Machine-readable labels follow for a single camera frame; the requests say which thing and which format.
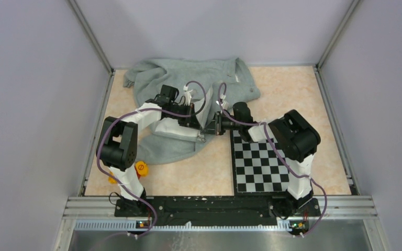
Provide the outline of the grey zip-up jacket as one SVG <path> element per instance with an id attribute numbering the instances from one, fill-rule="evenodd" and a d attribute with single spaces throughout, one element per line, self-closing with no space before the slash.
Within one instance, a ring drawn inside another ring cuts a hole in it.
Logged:
<path id="1" fill-rule="evenodd" d="M 196 110 L 203 103 L 203 91 L 207 93 L 202 126 L 212 121 L 214 114 L 220 110 L 217 100 L 221 83 L 227 85 L 223 91 L 229 105 L 250 102 L 261 96 L 248 66 L 240 58 L 207 61 L 148 59 L 124 74 L 124 87 L 133 89 L 137 107 L 159 94 L 163 85 L 175 87 L 183 93 L 186 83 L 189 83 L 189 89 L 195 90 Z M 160 120 L 149 128 L 151 134 L 138 143 L 137 160 L 151 165 L 190 158 L 214 139 L 213 135 L 202 135 L 198 130 L 179 126 L 175 119 L 170 118 Z"/>

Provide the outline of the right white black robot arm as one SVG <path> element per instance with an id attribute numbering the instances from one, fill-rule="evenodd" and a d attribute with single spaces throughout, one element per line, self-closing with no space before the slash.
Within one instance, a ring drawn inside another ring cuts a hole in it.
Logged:
<path id="1" fill-rule="evenodd" d="M 311 166 L 321 142 L 317 130 L 297 110 L 270 122 L 256 122 L 245 102 L 232 110 L 216 112 L 201 133 L 230 132 L 235 193 L 278 193 L 270 212 L 283 220 L 307 213 L 315 184 Z"/>

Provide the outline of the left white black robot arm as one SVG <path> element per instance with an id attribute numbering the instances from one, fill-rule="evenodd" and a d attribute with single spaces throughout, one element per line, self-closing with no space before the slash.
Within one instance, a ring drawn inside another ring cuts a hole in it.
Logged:
<path id="1" fill-rule="evenodd" d="M 107 176 L 120 186 L 121 196 L 128 200 L 127 210 L 134 216 L 143 215 L 147 209 L 147 202 L 143 199 L 145 189 L 135 168 L 139 132 L 162 120 L 183 135 L 200 131 L 208 103 L 208 92 L 204 87 L 201 90 L 203 98 L 194 103 L 192 95 L 195 90 L 185 84 L 183 102 L 179 104 L 176 103 L 179 90 L 163 85 L 159 94 L 133 112 L 119 118 L 105 118 L 96 150 L 97 165 L 109 168 Z"/>

